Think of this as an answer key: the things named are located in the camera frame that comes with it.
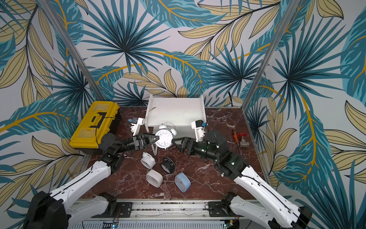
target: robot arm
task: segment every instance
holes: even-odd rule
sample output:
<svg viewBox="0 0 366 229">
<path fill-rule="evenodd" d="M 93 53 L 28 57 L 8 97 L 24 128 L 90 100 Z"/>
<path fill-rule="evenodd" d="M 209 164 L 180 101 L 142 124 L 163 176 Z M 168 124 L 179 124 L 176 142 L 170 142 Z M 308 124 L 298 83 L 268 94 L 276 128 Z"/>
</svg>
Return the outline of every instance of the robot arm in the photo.
<svg viewBox="0 0 366 229">
<path fill-rule="evenodd" d="M 233 213 L 246 216 L 268 229 L 305 229 L 310 221 L 312 213 L 308 208 L 299 208 L 275 191 L 239 155 L 228 150 L 226 139 L 219 132 L 208 132 L 204 142 L 184 137 L 173 139 L 173 144 L 181 152 L 187 150 L 189 155 L 213 160 L 221 176 L 234 180 L 264 206 L 261 208 L 231 194 L 221 202 L 223 208 L 230 208 Z"/>
<path fill-rule="evenodd" d="M 101 139 L 98 148 L 104 154 L 90 168 L 65 185 L 50 193 L 40 191 L 30 203 L 24 220 L 24 229 L 66 229 L 87 218 L 108 211 L 115 211 L 115 199 L 104 193 L 102 196 L 71 207 L 91 187 L 119 169 L 124 157 L 118 155 L 126 151 L 145 149 L 159 139 L 153 134 L 140 134 L 125 140 L 107 133 Z"/>
</svg>

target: white table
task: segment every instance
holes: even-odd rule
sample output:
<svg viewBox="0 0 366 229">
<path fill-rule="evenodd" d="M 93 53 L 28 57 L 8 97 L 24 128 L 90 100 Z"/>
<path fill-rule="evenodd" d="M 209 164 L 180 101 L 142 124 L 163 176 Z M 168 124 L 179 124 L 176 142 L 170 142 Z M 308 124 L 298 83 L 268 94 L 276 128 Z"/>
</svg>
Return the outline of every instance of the white table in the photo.
<svg viewBox="0 0 366 229">
<path fill-rule="evenodd" d="M 177 136 L 195 137 L 191 122 L 203 120 L 206 122 L 205 103 L 203 96 L 200 98 L 161 98 L 150 95 L 149 104 L 145 115 L 145 127 L 154 127 L 153 133 L 159 130 L 164 122 L 171 122 L 175 125 Z"/>
</svg>

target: tropical leaf wallpaper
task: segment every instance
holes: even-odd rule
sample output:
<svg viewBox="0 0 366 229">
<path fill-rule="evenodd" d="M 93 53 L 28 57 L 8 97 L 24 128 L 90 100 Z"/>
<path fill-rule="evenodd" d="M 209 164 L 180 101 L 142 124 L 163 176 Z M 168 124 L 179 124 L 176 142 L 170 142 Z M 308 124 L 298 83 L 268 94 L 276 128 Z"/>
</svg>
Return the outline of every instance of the tropical leaf wallpaper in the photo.
<svg viewBox="0 0 366 229">
<path fill-rule="evenodd" d="M 259 159 L 310 228 L 366 228 L 366 2 L 301 0 L 287 28 L 244 111 Z"/>
<path fill-rule="evenodd" d="M 119 106 L 146 106 L 151 94 L 240 106 L 289 2 L 51 0 Z M 248 98 L 270 182 L 314 209 L 313 227 L 365 223 L 364 193 L 354 191 L 366 183 L 364 7 L 300 0 Z M 0 21 L 0 217 L 11 229 L 33 195 L 78 174 L 84 155 L 69 141 L 95 93 L 36 0 L 0 0 Z"/>
<path fill-rule="evenodd" d="M 52 3 L 77 44 L 80 7 Z M 0 21 L 0 219 L 10 229 L 34 194 L 79 173 L 84 154 L 69 142 L 94 97 L 36 1 L 0 0 Z"/>
</svg>

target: black alarm clock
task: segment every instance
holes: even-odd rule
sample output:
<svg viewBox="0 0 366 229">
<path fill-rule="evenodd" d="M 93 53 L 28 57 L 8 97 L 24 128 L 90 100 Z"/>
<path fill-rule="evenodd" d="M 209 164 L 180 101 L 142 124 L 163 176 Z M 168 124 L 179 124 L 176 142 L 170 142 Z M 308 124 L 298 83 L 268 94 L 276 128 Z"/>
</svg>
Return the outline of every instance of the black alarm clock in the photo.
<svg viewBox="0 0 366 229">
<path fill-rule="evenodd" d="M 160 164 L 160 166 L 167 173 L 172 173 L 175 169 L 175 163 L 169 157 L 164 157 L 162 163 Z"/>
</svg>

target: yellow toolbox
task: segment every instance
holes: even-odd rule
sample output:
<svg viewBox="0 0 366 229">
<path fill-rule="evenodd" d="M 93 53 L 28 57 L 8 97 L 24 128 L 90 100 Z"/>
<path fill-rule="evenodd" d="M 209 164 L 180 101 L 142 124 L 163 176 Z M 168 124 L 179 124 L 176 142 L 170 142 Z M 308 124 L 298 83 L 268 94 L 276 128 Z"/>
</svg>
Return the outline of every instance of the yellow toolbox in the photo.
<svg viewBox="0 0 366 229">
<path fill-rule="evenodd" d="M 116 134 L 121 115 L 119 106 L 111 101 L 95 101 L 71 137 L 70 146 L 85 154 L 102 154 L 98 144 L 110 132 Z"/>
</svg>

